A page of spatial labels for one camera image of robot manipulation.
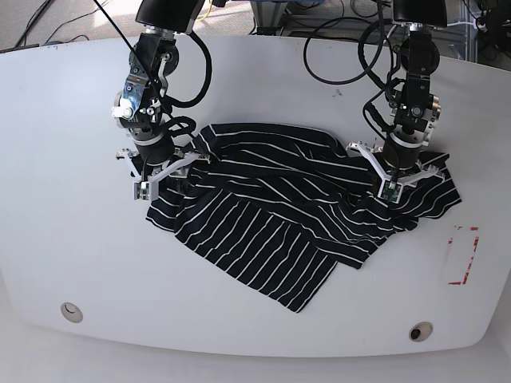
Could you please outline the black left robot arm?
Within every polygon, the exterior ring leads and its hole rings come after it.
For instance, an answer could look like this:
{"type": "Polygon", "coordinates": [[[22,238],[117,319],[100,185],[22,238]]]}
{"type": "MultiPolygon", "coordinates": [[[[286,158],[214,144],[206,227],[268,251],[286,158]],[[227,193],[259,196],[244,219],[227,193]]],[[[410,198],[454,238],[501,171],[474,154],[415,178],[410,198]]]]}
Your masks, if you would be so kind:
{"type": "Polygon", "coordinates": [[[433,28],[447,26],[446,4],[443,1],[393,1],[392,17],[379,18],[369,24],[358,40],[358,59],[366,75],[386,98],[394,118],[387,123],[368,101],[362,115],[368,125],[383,139],[381,147],[350,144],[373,167],[379,178],[378,195],[397,200],[406,187],[416,187],[420,180],[440,177],[433,165],[419,163],[420,152],[430,142],[441,113],[438,97],[430,91],[430,78],[440,63],[440,53],[431,36],[433,28]],[[376,30],[381,42],[389,43],[385,28],[402,26],[407,37],[399,45],[390,45],[390,71],[381,80],[366,62],[365,44],[376,30]]]}

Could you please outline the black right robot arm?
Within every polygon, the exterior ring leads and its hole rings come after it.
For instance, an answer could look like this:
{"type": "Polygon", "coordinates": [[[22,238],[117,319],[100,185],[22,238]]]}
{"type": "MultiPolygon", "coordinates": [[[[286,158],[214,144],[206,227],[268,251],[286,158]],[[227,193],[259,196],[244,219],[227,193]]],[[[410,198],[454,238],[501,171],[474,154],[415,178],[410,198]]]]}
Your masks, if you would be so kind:
{"type": "Polygon", "coordinates": [[[135,150],[117,153],[133,175],[135,199],[154,201],[169,176],[184,178],[189,165],[202,155],[178,148],[174,140],[191,136],[196,122],[187,116],[173,116],[174,108],[189,109],[205,97],[212,79],[212,57],[204,42],[193,32],[202,1],[145,0],[136,21],[146,30],[129,47],[129,75],[117,94],[112,115],[132,138],[135,150]],[[176,34],[188,35],[200,48],[205,60],[204,83],[189,101],[168,95],[168,76],[179,63],[176,34]]]}

